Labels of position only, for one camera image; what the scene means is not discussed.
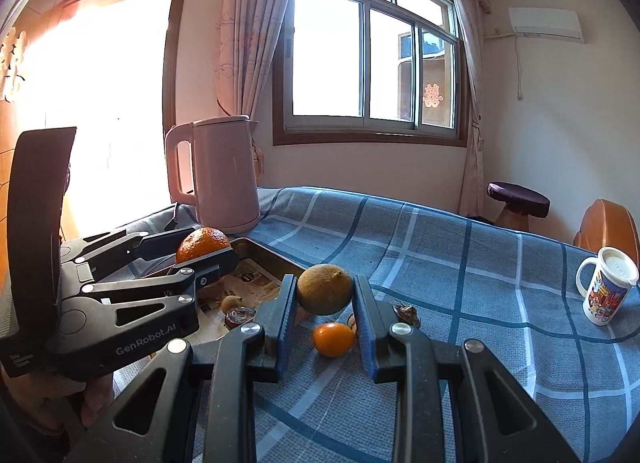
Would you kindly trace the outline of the person's left hand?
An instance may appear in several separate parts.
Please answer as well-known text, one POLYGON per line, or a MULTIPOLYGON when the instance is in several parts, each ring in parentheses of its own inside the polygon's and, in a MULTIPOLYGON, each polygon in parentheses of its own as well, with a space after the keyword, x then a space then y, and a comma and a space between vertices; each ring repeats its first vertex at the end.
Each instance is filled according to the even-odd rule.
POLYGON ((11 377, 1 368, 1 380, 17 408, 48 431, 59 431, 71 417, 91 427, 114 400, 112 373, 76 382, 50 372, 11 377))

